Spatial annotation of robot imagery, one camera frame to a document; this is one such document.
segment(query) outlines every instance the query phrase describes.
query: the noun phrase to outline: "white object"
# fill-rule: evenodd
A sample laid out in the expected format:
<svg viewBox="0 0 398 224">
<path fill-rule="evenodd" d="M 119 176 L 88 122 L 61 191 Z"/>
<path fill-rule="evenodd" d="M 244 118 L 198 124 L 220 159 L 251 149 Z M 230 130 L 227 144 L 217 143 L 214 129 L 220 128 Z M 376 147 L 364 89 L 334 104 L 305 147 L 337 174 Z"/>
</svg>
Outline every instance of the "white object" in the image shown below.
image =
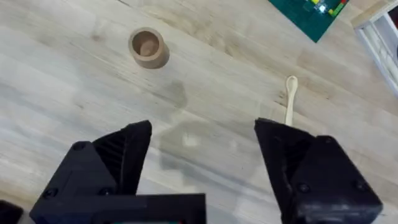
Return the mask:
<svg viewBox="0 0 398 224">
<path fill-rule="evenodd" d="M 285 114 L 285 124 L 291 126 L 293 124 L 293 104 L 294 96 L 297 92 L 299 81 L 297 77 L 291 76 L 286 79 L 286 91 L 287 91 L 287 107 Z"/>
<path fill-rule="evenodd" d="M 320 11 L 320 12 L 324 13 L 325 10 L 326 10 L 326 6 L 325 6 L 325 5 L 319 6 L 319 11 Z"/>
<path fill-rule="evenodd" d="M 396 0 L 382 0 L 353 19 L 355 32 L 398 97 L 398 29 L 389 11 L 398 6 Z"/>
</svg>

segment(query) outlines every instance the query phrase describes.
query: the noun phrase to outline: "small wooden cup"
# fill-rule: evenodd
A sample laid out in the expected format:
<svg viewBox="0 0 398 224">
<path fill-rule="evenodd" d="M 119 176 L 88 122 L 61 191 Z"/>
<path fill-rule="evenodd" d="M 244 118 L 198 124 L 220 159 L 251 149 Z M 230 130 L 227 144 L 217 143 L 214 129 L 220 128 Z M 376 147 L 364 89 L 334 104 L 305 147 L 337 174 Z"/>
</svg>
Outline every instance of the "small wooden cup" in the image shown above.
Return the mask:
<svg viewBox="0 0 398 224">
<path fill-rule="evenodd" d="M 131 34 L 129 49 L 134 60 L 144 68 L 161 68 L 170 57 L 169 48 L 161 34 L 149 27 L 140 28 Z"/>
</svg>

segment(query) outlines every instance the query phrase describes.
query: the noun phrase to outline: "light wooden tabletop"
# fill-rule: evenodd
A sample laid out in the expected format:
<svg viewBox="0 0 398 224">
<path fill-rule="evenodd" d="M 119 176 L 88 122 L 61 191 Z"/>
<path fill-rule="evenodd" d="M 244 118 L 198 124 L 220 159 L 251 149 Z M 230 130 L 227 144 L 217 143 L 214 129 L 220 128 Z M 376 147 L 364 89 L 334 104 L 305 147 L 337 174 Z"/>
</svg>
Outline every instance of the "light wooden tabletop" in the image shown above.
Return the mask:
<svg viewBox="0 0 398 224">
<path fill-rule="evenodd" d="M 30 209 L 70 145 L 149 119 L 141 194 L 205 192 L 208 223 L 280 223 L 253 130 L 284 121 L 334 136 L 398 219 L 398 99 L 350 20 L 351 0 L 313 43 L 267 0 L 0 0 L 0 198 Z M 134 29 L 170 61 L 139 67 Z"/>
</svg>

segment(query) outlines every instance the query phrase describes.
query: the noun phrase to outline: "screw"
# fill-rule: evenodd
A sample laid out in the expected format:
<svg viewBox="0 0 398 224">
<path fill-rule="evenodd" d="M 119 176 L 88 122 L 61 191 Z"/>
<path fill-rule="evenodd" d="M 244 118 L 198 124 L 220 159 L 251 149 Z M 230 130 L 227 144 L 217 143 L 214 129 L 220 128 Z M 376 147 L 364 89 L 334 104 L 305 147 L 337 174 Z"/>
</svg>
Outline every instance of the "screw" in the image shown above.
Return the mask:
<svg viewBox="0 0 398 224">
<path fill-rule="evenodd" d="M 360 192 L 365 192 L 368 190 L 368 186 L 363 181 L 359 180 L 354 181 L 354 188 Z"/>
<path fill-rule="evenodd" d="M 327 137 L 327 138 L 326 138 L 326 143 L 327 143 L 327 144 L 331 143 L 331 137 Z"/>
<path fill-rule="evenodd" d="M 78 141 L 73 144 L 72 149 L 75 151 L 81 151 L 86 147 L 86 142 Z"/>
<path fill-rule="evenodd" d="M 297 189 L 299 192 L 301 192 L 303 194 L 310 193 L 310 191 L 311 191 L 310 186 L 308 186 L 307 184 L 303 184 L 303 183 L 298 184 Z"/>
<path fill-rule="evenodd" d="M 57 194 L 58 194 L 58 189 L 56 189 L 56 188 L 47 189 L 43 193 L 43 198 L 44 199 L 49 199 L 49 198 L 55 197 Z"/>
<path fill-rule="evenodd" d="M 98 192 L 98 195 L 108 196 L 111 195 L 113 190 L 111 188 L 103 188 Z"/>
</svg>

